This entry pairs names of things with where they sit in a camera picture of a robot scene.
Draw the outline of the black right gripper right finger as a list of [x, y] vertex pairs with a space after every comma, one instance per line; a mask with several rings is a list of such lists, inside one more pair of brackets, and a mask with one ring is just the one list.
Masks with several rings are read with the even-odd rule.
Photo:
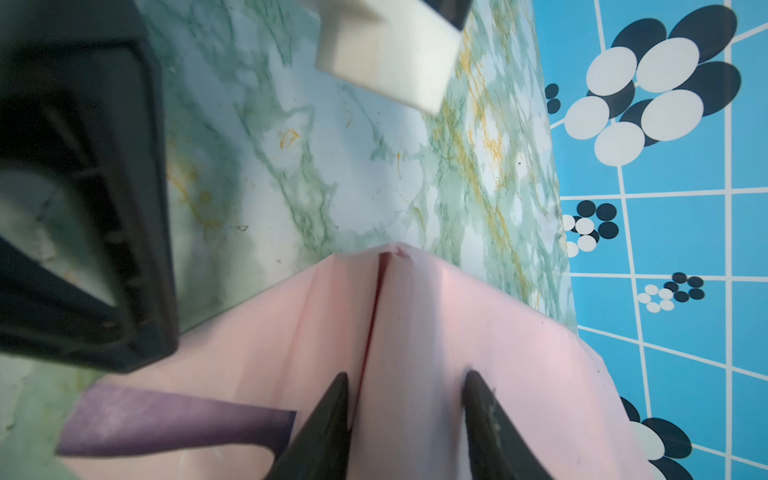
[[465, 377], [462, 405], [474, 480], [552, 479], [476, 370]]

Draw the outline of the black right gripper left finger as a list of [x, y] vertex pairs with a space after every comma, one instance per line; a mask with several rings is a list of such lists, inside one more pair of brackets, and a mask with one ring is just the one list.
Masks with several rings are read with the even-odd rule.
[[348, 375], [339, 373], [265, 479], [345, 479], [350, 451], [348, 408]]

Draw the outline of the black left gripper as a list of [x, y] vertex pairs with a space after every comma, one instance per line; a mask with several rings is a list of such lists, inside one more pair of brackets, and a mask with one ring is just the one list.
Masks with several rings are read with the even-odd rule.
[[3, 241], [2, 351], [118, 373], [172, 355], [162, 69], [135, 3], [2, 3], [1, 167], [70, 195], [115, 297], [98, 299]]

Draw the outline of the purple wrapping paper sheet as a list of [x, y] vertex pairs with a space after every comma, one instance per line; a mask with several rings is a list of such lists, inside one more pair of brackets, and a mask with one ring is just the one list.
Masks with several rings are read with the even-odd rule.
[[565, 326], [421, 250], [334, 255], [88, 388], [57, 456], [82, 479], [265, 479], [339, 373], [345, 479], [473, 479], [478, 371], [552, 479], [652, 479], [600, 356]]

